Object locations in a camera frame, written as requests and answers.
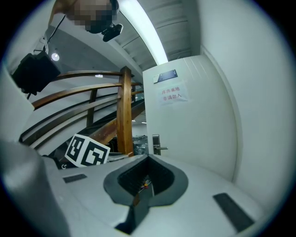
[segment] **ceiling light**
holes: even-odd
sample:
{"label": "ceiling light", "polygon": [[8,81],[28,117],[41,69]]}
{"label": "ceiling light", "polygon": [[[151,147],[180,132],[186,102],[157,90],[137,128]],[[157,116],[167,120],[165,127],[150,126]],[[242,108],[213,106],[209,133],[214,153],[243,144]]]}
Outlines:
{"label": "ceiling light", "polygon": [[57,53],[53,53],[51,55],[52,60],[54,61],[59,61],[60,60],[60,56]]}
{"label": "ceiling light", "polygon": [[118,0],[121,13],[138,32],[157,65],[168,62],[158,34],[137,0]]}

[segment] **black slot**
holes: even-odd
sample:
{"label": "black slot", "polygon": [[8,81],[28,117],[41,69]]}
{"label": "black slot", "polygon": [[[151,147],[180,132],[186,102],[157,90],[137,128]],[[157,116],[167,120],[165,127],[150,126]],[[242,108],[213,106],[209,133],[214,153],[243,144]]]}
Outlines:
{"label": "black slot", "polygon": [[213,198],[238,232],[254,224],[254,221],[227,193],[214,195]]}
{"label": "black slot", "polygon": [[63,179],[64,179],[65,183],[71,183],[71,182],[75,182],[75,181],[82,180],[82,179],[85,179],[85,178],[87,178],[86,175],[79,174],[79,175],[64,177]]}

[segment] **camera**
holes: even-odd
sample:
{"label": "camera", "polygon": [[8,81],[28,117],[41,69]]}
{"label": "camera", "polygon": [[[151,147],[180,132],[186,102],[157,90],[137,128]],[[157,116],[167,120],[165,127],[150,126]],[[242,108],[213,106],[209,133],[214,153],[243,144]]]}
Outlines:
{"label": "camera", "polygon": [[116,36],[119,36],[120,33],[122,32],[122,29],[123,29],[122,24],[115,25],[114,23],[112,23],[112,25],[110,25],[107,29],[102,31],[102,35],[104,36],[103,41],[108,42],[109,40],[112,40]]}
{"label": "camera", "polygon": [[12,78],[25,94],[41,92],[61,72],[46,52],[28,54],[23,58]]}

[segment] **door lever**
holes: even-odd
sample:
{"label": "door lever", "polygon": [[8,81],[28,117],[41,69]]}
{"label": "door lever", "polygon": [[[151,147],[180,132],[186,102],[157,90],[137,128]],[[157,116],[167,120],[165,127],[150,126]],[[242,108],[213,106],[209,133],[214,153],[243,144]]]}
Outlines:
{"label": "door lever", "polygon": [[155,150],[167,150],[167,147],[154,147]]}

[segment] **paper sign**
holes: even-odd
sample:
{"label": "paper sign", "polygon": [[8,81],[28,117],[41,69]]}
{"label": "paper sign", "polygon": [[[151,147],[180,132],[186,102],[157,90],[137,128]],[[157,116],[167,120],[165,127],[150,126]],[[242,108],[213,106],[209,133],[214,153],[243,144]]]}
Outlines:
{"label": "paper sign", "polygon": [[188,92],[183,82],[157,89],[157,101],[160,105],[188,101]]}
{"label": "paper sign", "polygon": [[65,157],[77,167],[100,165],[107,162],[110,147],[95,140],[75,134],[66,151]]}

